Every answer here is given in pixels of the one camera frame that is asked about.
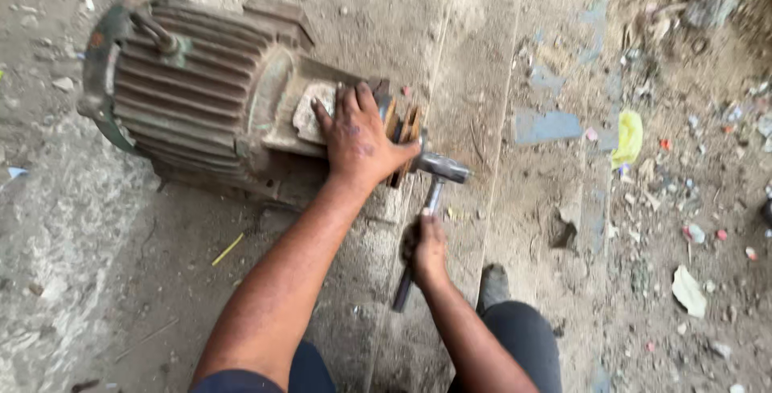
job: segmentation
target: hammer head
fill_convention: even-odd
[[[432,152],[421,152],[421,154],[413,160],[413,167],[414,170],[423,170],[429,174],[434,174],[440,178],[456,182],[457,184],[466,182],[469,175],[472,173],[466,165]]]

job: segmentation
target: forearm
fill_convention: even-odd
[[[538,393],[447,277],[431,280],[423,290],[456,373],[468,391]]]
[[[244,368],[286,389],[324,276],[368,194],[350,184],[325,184],[228,301],[194,382],[218,370]]]

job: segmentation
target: hand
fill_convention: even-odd
[[[334,120],[318,100],[312,107],[327,141],[329,180],[370,195],[375,185],[421,151],[417,141],[398,146],[386,138],[378,105],[364,82],[356,91],[337,91]]]
[[[412,256],[415,282],[421,289],[432,283],[449,281],[445,269],[446,246],[445,231],[439,218],[427,211],[421,214],[421,241]]]

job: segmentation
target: yellow plastic bag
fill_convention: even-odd
[[[643,123],[638,113],[626,110],[619,114],[619,146],[612,153],[612,170],[638,159],[643,146]]]

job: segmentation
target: black pants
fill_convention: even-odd
[[[550,323],[525,303],[507,301],[490,307],[482,321],[496,336],[541,393],[561,393],[561,366]],[[289,393],[333,393],[330,373],[314,345],[302,341],[289,369]],[[466,391],[456,377],[450,393]]]

